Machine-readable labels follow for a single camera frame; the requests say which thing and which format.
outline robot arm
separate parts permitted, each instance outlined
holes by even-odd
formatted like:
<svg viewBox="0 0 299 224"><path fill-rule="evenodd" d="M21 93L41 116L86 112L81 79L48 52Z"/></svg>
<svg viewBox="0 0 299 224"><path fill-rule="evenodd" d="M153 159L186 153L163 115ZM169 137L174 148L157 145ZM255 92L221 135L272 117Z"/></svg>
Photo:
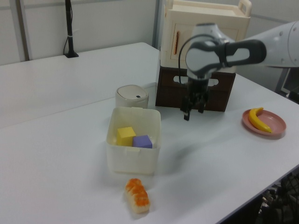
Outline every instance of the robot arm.
<svg viewBox="0 0 299 224"><path fill-rule="evenodd" d="M191 109L199 104L204 111L208 100L208 80L221 68L245 64L272 67L299 67L299 21L291 22L244 41L234 42L214 23L197 25L188 40L186 54L188 93L181 110L189 120Z"/></svg>

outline purple cube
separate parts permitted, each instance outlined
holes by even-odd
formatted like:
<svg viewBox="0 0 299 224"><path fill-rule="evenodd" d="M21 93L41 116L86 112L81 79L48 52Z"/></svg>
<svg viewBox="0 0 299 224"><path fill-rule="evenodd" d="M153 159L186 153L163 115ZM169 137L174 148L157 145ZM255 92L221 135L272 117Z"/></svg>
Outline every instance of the purple cube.
<svg viewBox="0 0 299 224"><path fill-rule="evenodd" d="M135 136L133 137L133 147L153 148L153 144L148 135Z"/></svg>

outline yellow cube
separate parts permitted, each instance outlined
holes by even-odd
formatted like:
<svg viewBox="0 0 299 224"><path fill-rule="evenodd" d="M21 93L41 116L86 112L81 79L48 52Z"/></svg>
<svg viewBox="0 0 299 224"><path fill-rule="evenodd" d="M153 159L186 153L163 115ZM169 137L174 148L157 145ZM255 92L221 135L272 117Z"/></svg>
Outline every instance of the yellow cube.
<svg viewBox="0 0 299 224"><path fill-rule="evenodd" d="M118 128L116 143L118 146L132 146L133 137L135 136L136 134L132 127Z"/></svg>

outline white wall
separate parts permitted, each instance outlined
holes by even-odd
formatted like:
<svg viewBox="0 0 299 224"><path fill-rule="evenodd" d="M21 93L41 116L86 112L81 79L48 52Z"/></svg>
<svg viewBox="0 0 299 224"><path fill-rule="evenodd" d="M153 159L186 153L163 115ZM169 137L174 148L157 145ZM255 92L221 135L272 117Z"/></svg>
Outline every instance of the white wall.
<svg viewBox="0 0 299 224"><path fill-rule="evenodd" d="M238 5L239 0L193 0L218 4ZM250 0L251 19L246 37L253 36L279 25L299 20L298 0ZM159 49L162 38L164 7L166 0L159 2L159 18L156 47ZM282 69L266 68L257 65L239 66L237 73L274 91Z"/></svg>
<svg viewBox="0 0 299 224"><path fill-rule="evenodd" d="M153 43L156 0L72 0L76 52ZM62 55L64 0L24 0L30 59Z"/></svg>
<svg viewBox="0 0 299 224"><path fill-rule="evenodd" d="M0 0L0 65L24 60L21 42L17 41L12 7L9 0Z"/></svg>

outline plastic container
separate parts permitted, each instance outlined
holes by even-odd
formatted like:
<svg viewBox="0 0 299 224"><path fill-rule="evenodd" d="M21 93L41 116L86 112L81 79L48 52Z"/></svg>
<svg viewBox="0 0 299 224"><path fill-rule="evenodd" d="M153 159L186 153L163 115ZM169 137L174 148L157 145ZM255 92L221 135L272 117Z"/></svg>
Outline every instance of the plastic container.
<svg viewBox="0 0 299 224"><path fill-rule="evenodd" d="M131 126L137 136L148 135L153 148L123 147L116 144L118 128ZM160 112L137 107L116 107L109 123L106 150L108 167L115 172L152 174L161 147Z"/></svg>
<svg viewBox="0 0 299 224"><path fill-rule="evenodd" d="M149 94L138 85L126 85L117 89L115 105L148 108Z"/></svg>

